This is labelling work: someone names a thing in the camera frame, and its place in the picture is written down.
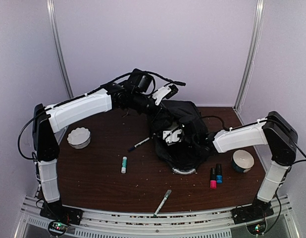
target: black cable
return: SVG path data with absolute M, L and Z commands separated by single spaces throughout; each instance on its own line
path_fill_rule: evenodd
M 174 131 L 176 131 L 176 130 L 178 130 L 178 129 L 179 129 L 179 126 L 176 127 L 175 129 L 173 129 L 173 130 L 164 138 L 164 140 L 166 140 L 171 134 L 174 133 Z
M 241 128 L 247 127 L 249 125 L 255 125 L 255 124 L 258 124 L 258 123 L 261 123 L 261 122 L 265 122 L 265 121 L 267 121 L 267 120 L 261 120 L 259 122 L 256 121 L 256 122 L 252 122 L 252 123 L 249 123 L 249 124 L 246 124 L 246 125 L 241 125 L 241 126 L 238 126 L 238 127 L 234 127 L 234 128 L 231 129 L 231 131 L 241 129 Z
M 295 145 L 295 147 L 299 150 L 299 152 L 306 158 L 306 154 L 304 153 L 304 151 L 298 146 L 298 144 L 296 143 L 296 141 L 291 137 L 291 135 L 289 134 L 289 132 L 284 128 L 284 126 L 279 123 L 278 121 L 275 121 L 275 120 L 271 120 L 271 119 L 268 119 L 267 122 L 272 122 L 272 123 L 275 123 L 277 124 L 279 127 L 282 127 L 283 128 L 283 132 L 288 136 L 288 138 L 292 141 L 292 143 Z M 298 160 L 296 161 L 296 163 L 299 163 L 299 162 L 306 162 L 306 160 Z
M 29 120 L 29 121 L 24 125 L 24 127 L 21 129 L 21 131 L 20 131 L 20 133 L 19 133 L 19 136 L 18 136 L 18 150 L 19 150 L 20 155 L 21 155 L 24 159 L 32 160 L 32 159 L 34 159 L 34 158 L 33 158 L 33 154 L 32 154 L 32 158 L 31 158 L 31 157 L 26 157 L 26 156 L 22 153 L 21 148 L 20 148 L 21 135 L 22 135 L 22 133 L 24 132 L 25 128 L 27 128 L 28 125 L 31 124 L 31 122 L 33 122 L 36 118 L 40 117 L 43 113 L 45 113 L 45 111 L 43 111 L 43 112 L 37 114 L 35 117 L 33 117 L 31 120 Z
M 300 163 L 300 162 L 306 162 L 306 160 L 298 160 L 298 161 L 295 161 L 295 162 L 293 162 L 292 165 L 297 164 L 297 163 Z
M 39 200 L 36 201 L 35 205 L 36 205 L 37 208 L 42 209 L 42 207 L 39 207 L 39 206 L 38 206 L 38 203 L 39 203 L 40 201 L 42 201 L 42 200 L 43 200 L 43 198 L 40 198 Z
M 229 128 L 227 128 L 227 127 L 225 126 L 224 120 L 223 120 L 221 117 L 211 115 L 211 116 L 203 116 L 202 118 L 203 118 L 203 119 L 204 119 L 204 118 L 217 118 L 217 119 L 219 119 L 219 120 L 221 121 L 222 129 L 224 129 L 224 130 L 226 130 L 226 131 L 229 131 Z
M 66 100 L 66 101 L 60 102 L 60 103 L 54 105 L 54 108 L 59 107 L 59 106 L 61 106 L 61 105 L 64 105 L 64 104 L 66 104 L 66 103 L 72 102 L 72 101 L 74 101 L 74 100 L 83 98 L 83 97 L 85 97 L 86 95 L 89 96 L 89 95 L 91 95 L 91 94 L 93 94 L 93 93 L 96 93 L 97 91 L 101 90 L 101 89 L 104 88 L 105 86 L 107 86 L 107 85 L 109 85 L 109 84 L 112 84 L 112 83 L 118 81 L 119 79 L 124 78 L 124 77 L 126 77 L 126 76 L 129 76 L 129 75 L 131 75 L 131 74 L 133 74 L 133 75 L 136 75 L 136 74 L 139 74 L 139 75 L 148 75 L 148 74 L 152 74 L 152 75 L 155 75 L 155 76 L 159 77 L 160 79 L 162 79 L 162 80 L 164 80 L 164 81 L 166 81 L 166 82 L 168 82 L 168 83 L 173 83 L 173 84 L 176 84 L 176 85 L 179 85 L 179 86 L 185 86 L 185 85 L 186 85 L 186 83 L 184 83 L 184 82 L 173 81 L 173 80 L 171 80 L 171 79 L 168 79 L 168 78 L 165 78 L 165 77 L 159 75 L 158 73 L 154 73 L 154 72 L 151 72 L 151 71 L 129 72 L 129 73 L 125 73 L 125 74 L 123 74 L 123 75 L 121 75 L 121 76 L 119 76 L 119 77 L 116 77 L 115 79 L 111 80 L 111 81 L 108 82 L 108 83 L 105 83 L 105 84 L 103 84 L 103 85 L 100 85 L 98 88 L 95 88 L 94 90 L 88 92 L 87 94 L 82 94 L 82 95 L 77 96 L 77 97 L 75 97 L 75 98 L 71 98 L 71 99 L 68 99 L 68 100 Z
M 276 191 L 275 191 L 275 197 L 276 197 L 276 199 L 277 199 L 277 201 L 278 201 L 278 203 L 279 203 L 279 205 L 280 205 L 280 211 L 278 212 L 278 215 L 277 215 L 277 217 L 276 217 L 276 220 L 274 221 L 274 223 L 272 224 L 272 226 L 270 226 L 270 228 L 267 229 L 267 231 L 263 232 L 263 235 L 265 235 L 266 233 L 268 233 L 268 232 L 275 226 L 276 222 L 278 221 L 278 219 L 279 219 L 280 216 L 281 216 L 282 204 L 281 204 L 280 199 L 278 198 L 277 190 L 278 190 L 278 188 L 277 188 Z

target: glue stick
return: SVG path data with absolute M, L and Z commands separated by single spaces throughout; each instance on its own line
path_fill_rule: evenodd
M 125 174 L 126 172 L 127 172 L 127 157 L 123 156 L 121 173 Z

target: white marker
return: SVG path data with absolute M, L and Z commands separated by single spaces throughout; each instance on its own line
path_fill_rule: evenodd
M 127 157 L 122 158 L 122 168 L 121 168 L 121 173 L 125 174 L 127 172 Z
M 172 190 L 169 189 L 166 194 L 164 195 L 163 200 L 161 201 L 160 205 L 158 206 L 157 210 L 154 212 L 153 217 L 156 217 L 157 214 L 159 213 L 159 211 L 161 210 L 162 206 L 164 205 L 164 203 L 166 202 L 167 198 L 169 197 L 169 195 L 171 194 Z
M 150 138 L 146 138 L 145 140 L 141 141 L 140 143 L 136 144 L 135 146 L 131 147 L 130 149 L 128 149 L 129 152 L 135 150 L 138 146 L 144 144 L 145 142 L 147 142 Z

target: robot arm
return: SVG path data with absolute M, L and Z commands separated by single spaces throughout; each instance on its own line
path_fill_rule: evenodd
M 47 107 L 39 104 L 35 107 L 33 142 L 36 151 L 37 179 L 41 184 L 48 210 L 53 217 L 62 218 L 65 214 L 57 186 L 56 163 L 59 145 L 54 134 L 79 120 L 112 109 L 131 108 L 138 113 L 149 115 L 166 110 L 160 103 L 161 100 L 165 97 L 170 98 L 177 93 L 178 89 L 175 84 L 169 83 L 152 95 L 143 94 L 152 81 L 152 76 L 135 69 L 128 80 L 119 84 L 108 83 L 101 86 L 99 90 L 59 104 Z
M 55 219 L 62 218 L 66 214 L 69 215 L 72 224 L 74 222 L 71 217 L 76 217 L 64 211 L 60 200 L 56 173 L 59 155 L 59 146 L 54 136 L 56 132 L 76 121 L 117 108 L 131 108 L 139 113 L 153 116 L 161 111 L 167 112 L 161 100 L 177 93 L 175 84 L 167 84 L 150 95 L 144 95 L 143 92 L 147 91 L 153 77 L 139 70 L 133 72 L 135 74 L 131 74 L 128 80 L 119 84 L 108 83 L 97 90 L 59 104 L 47 107 L 39 104 L 35 107 L 36 119 L 33 123 L 35 163 L 44 199 L 48 204 L 48 209 L 45 210 L 49 210 L 49 214 L 45 216 Z M 177 125 L 176 128 L 178 128 L 176 131 L 171 130 L 166 133 L 167 136 L 163 138 L 166 143 L 177 143 L 181 141 L 180 138 L 185 138 L 187 126 Z M 203 142 L 202 145 L 206 145 L 207 150 L 209 147 L 213 154 L 253 145 L 269 145 L 272 164 L 252 204 L 254 214 L 261 216 L 262 211 L 270 207 L 269 202 L 276 189 L 295 161 L 296 147 L 293 142 L 297 142 L 297 138 L 295 130 L 277 112 L 270 112 L 266 118 L 252 124 L 231 128 L 229 131 L 210 133 L 206 143 Z M 245 214 L 238 209 L 235 212 L 235 214 Z
M 296 159 L 297 132 L 277 113 L 241 128 L 220 131 L 214 136 L 213 145 L 218 153 L 229 150 L 268 144 L 272 162 L 251 206 L 232 210 L 235 224 L 262 218 L 263 213 L 273 214 L 270 201 Z

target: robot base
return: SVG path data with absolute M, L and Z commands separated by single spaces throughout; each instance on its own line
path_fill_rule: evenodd
M 274 214 L 273 209 L 269 206 L 265 211 L 257 206 L 236 207 L 231 210 L 234 224 L 248 223 L 251 221 L 264 219 Z
M 55 216 L 55 214 L 53 214 L 51 212 L 51 210 L 49 210 L 45 204 L 42 205 L 42 209 L 40 211 L 40 216 L 41 217 L 46 217 L 49 218 L 51 220 L 60 220 L 62 223 L 64 224 L 73 224 L 73 225 L 80 225 L 80 221 L 82 220 L 82 216 L 83 216 L 83 211 L 77 208 L 71 208 L 71 207 L 62 207 L 64 214 L 68 214 L 69 217 L 69 222 L 67 222 L 67 218 L 63 218 L 60 219 L 59 217 Z

